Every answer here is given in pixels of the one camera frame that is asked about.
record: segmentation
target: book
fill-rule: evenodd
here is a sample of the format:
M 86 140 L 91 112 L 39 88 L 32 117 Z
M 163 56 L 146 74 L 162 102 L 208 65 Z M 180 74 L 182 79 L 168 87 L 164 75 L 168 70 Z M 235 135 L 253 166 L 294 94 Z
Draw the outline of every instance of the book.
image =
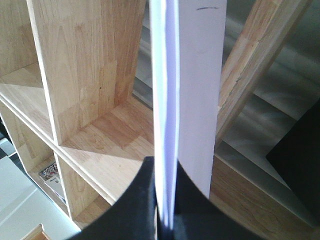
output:
M 59 197 L 59 199 L 63 203 L 66 203 L 57 163 L 56 162 L 51 163 L 49 166 L 41 170 L 39 172 L 39 175 L 44 181 L 44 183 Z

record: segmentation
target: white floor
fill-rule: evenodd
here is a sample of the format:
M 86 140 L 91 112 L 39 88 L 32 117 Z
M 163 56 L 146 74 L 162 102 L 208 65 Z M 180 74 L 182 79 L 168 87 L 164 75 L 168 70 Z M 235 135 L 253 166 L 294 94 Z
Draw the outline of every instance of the white floor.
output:
M 0 240 L 19 240 L 38 224 L 52 240 L 80 231 L 7 156 L 0 159 L 0 176 Z

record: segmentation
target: pen mark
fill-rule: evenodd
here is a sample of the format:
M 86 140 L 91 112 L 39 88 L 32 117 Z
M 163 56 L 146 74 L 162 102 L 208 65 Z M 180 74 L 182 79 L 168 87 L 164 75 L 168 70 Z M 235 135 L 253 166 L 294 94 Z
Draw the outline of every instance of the pen mark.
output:
M 204 9 L 219 9 L 219 8 L 216 7 L 216 6 L 205 6 L 205 7 L 197 8 L 197 11 L 198 11 L 198 10 L 204 10 Z

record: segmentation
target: black holder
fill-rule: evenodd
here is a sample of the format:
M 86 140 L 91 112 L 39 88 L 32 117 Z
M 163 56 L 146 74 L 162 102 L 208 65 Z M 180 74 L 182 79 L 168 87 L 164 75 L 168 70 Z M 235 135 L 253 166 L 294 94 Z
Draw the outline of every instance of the black holder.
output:
M 154 182 L 154 157 L 146 157 L 136 177 L 118 201 L 70 240 L 157 239 L 155 228 L 157 201 Z M 212 205 L 179 163 L 172 237 L 169 239 L 160 236 L 158 239 L 260 240 L 261 238 Z

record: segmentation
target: light wood surface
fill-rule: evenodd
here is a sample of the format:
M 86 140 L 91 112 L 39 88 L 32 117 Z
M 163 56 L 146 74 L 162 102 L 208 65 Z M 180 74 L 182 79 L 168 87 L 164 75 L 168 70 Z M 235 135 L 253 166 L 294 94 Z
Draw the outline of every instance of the light wood surface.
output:
M 242 110 L 310 0 L 256 0 L 221 74 L 216 144 Z
M 0 1 L 0 77 L 37 61 L 25 0 Z
M 84 229 L 110 207 L 110 204 L 104 200 L 103 197 L 98 196 L 85 210 L 74 218 L 73 221 L 79 228 Z
M 215 156 L 210 200 L 256 234 L 274 240 L 307 240 L 313 229 L 254 183 Z
M 26 172 L 38 166 L 53 152 L 30 128 L 14 115 L 2 102 L 0 113 L 7 132 Z
M 152 111 L 130 98 L 60 148 L 68 156 L 66 161 L 89 176 L 89 184 L 98 185 L 102 196 L 113 204 L 137 174 L 143 158 L 154 155 Z
M 59 174 L 64 186 L 64 195 L 66 197 L 68 212 L 71 219 L 75 219 L 81 214 L 99 194 L 80 177 L 61 157 L 54 154 L 59 165 Z
M 47 138 L 53 139 L 38 63 L 0 77 L 0 100 L 12 106 Z
M 68 216 L 68 208 L 64 202 L 60 200 L 60 198 L 48 187 L 44 180 L 39 176 L 39 172 L 45 167 L 49 166 L 55 161 L 55 157 L 53 152 L 51 152 L 52 156 L 45 159 L 43 162 L 38 164 L 32 170 L 27 173 L 33 179 L 33 181 L 44 191 L 44 193 Z
M 49 238 L 49 236 L 44 232 L 43 225 L 39 224 L 27 235 L 21 238 L 21 240 L 51 240 L 51 238 Z
M 53 135 L 61 144 L 131 96 L 146 1 L 27 3 Z

